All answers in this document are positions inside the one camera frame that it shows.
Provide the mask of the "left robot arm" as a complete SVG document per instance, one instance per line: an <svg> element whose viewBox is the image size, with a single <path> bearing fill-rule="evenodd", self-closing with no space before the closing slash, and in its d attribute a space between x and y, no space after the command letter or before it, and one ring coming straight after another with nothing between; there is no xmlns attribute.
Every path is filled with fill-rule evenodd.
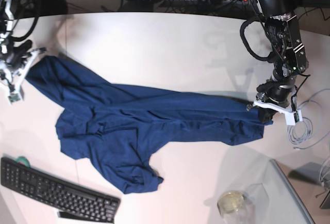
<svg viewBox="0 0 330 224"><path fill-rule="evenodd" d="M286 124L294 126L303 120L296 98L299 87L297 76L308 78L305 46L302 43L299 21L294 13L296 0L249 0L255 15L240 27L241 40L249 54L258 61L271 63L274 70L270 79L257 87L256 99L247 106L259 109L258 119L262 123L272 120L276 113L285 116ZM268 56L257 55L250 47L245 29L259 22L271 45Z"/></svg>

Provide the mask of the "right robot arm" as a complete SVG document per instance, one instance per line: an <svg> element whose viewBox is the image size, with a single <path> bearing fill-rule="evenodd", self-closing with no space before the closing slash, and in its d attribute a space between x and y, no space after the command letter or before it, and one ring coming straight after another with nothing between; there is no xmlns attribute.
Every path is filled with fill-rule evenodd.
<svg viewBox="0 0 330 224"><path fill-rule="evenodd" d="M1 0L1 62L10 70L21 67L27 57L32 42L28 37L32 34L41 14L41 0ZM21 36L15 36L14 30L18 22L32 17L29 30Z"/></svg>

